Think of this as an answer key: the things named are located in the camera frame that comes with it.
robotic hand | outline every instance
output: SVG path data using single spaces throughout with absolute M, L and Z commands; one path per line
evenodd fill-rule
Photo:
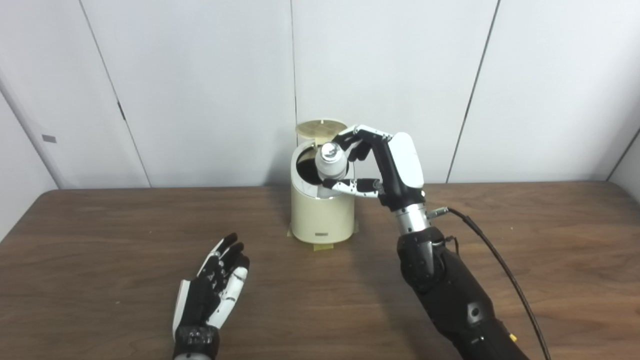
M 341 179 L 349 149 L 348 161 L 364 160 L 372 151 L 382 179 Z M 402 276 L 440 334 L 464 360 L 528 359 L 495 317 L 489 296 L 460 257 L 447 249 L 444 235 L 429 223 L 449 210 L 425 210 L 422 169 L 408 134 L 349 127 L 321 147 L 316 167 L 324 187 L 377 197 L 395 214 Z
M 233 310 L 249 270 L 235 233 L 209 253 L 192 281 L 180 283 L 173 314 L 173 360 L 215 360 L 218 330 Z

prosthetic hand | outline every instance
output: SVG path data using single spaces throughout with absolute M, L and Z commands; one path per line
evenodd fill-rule
M 343 157 L 364 160 L 373 152 L 381 179 L 340 179 Z M 406 133 L 390 135 L 353 126 L 326 143 L 316 155 L 323 186 L 361 197 L 377 197 L 396 216 L 401 273 L 440 334 L 453 342 L 464 360 L 526 360 L 510 333 L 495 317 L 493 304 L 447 239 L 429 219 L 447 208 L 427 212 L 424 178 Z
M 192 281 L 180 283 L 173 314 L 174 360 L 215 360 L 218 330 L 233 310 L 249 270 L 235 233 L 207 255 Z

round container lid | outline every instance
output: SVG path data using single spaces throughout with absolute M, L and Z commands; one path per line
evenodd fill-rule
M 315 140 L 316 144 L 320 144 L 330 141 L 346 128 L 347 125 L 338 120 L 319 119 L 298 124 L 296 133 L 303 138 Z

